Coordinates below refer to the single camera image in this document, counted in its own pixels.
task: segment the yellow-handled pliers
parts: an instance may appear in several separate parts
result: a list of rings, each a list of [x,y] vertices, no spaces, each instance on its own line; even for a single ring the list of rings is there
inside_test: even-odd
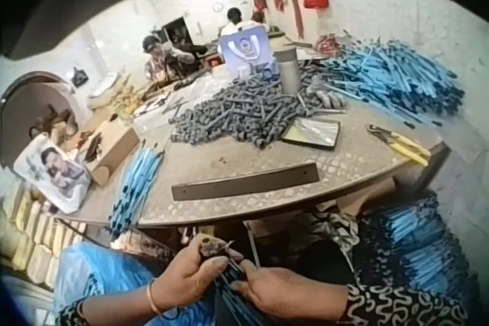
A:
[[[415,141],[412,141],[399,133],[385,130],[382,127],[375,125],[368,125],[367,131],[378,139],[382,140],[396,152],[403,154],[424,167],[428,166],[428,160],[431,157],[431,152],[426,148],[421,147]]]

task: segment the man wearing cap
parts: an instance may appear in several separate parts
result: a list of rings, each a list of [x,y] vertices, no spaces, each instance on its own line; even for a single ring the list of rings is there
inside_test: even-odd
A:
[[[196,59],[191,53],[185,53],[170,45],[163,45],[155,36],[146,36],[143,50],[151,58],[144,66],[146,78],[152,82],[171,82],[174,76],[182,78],[179,63],[192,64]]]

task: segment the bangle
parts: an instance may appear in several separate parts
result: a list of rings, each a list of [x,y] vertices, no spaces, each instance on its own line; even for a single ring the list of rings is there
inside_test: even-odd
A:
[[[150,282],[147,287],[146,287],[146,297],[147,297],[147,300],[150,302],[150,307],[151,307],[151,310],[157,315],[157,316],[160,316],[162,317],[163,319],[165,320],[168,320],[168,321],[173,321],[173,320],[176,320],[179,316],[180,316],[180,309],[179,308],[176,308],[176,316],[173,317],[173,318],[169,318],[167,316],[164,315],[164,311],[161,311],[158,306],[154,303],[154,300],[153,300],[153,296],[151,295],[151,286],[153,285],[153,282]]]
[[[163,312],[160,311],[160,309],[154,304],[154,300],[153,300],[153,296],[151,295],[151,286],[153,285],[153,282],[150,282],[147,287],[146,287],[146,297],[147,297],[147,300],[150,302],[150,307],[151,307],[151,310],[157,314],[157,315],[161,315]]]

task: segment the pile of blue pens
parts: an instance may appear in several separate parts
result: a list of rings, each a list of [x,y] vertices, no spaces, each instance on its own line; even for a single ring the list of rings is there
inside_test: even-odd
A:
[[[128,170],[122,173],[118,198],[108,217],[108,232],[112,240],[125,233],[138,219],[163,161],[164,152],[155,152],[157,145],[151,149],[145,147],[145,143],[143,140]]]
[[[321,60],[331,90],[367,102],[413,127],[409,121],[441,126],[455,115],[464,91],[457,76],[440,62],[398,40],[386,44],[353,41],[342,55]]]
[[[437,212],[436,195],[366,212],[354,265],[367,284],[406,286],[459,300],[477,315],[479,288],[454,235]]]
[[[272,324],[280,324],[278,319],[272,319],[270,316],[264,314],[243,296],[237,292],[233,292],[229,288],[232,282],[244,280],[245,277],[246,275],[243,270],[231,259],[228,268],[220,277],[214,280],[217,292],[220,293],[236,322],[240,326],[271,326]]]

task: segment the yellow stack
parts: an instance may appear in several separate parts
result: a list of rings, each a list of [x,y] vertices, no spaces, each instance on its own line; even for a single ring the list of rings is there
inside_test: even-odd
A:
[[[53,288],[63,250],[83,240],[72,229],[46,216],[42,204],[33,200],[31,190],[16,184],[0,208],[2,262],[13,270],[26,272],[34,284]],[[71,222],[81,233],[86,224]]]

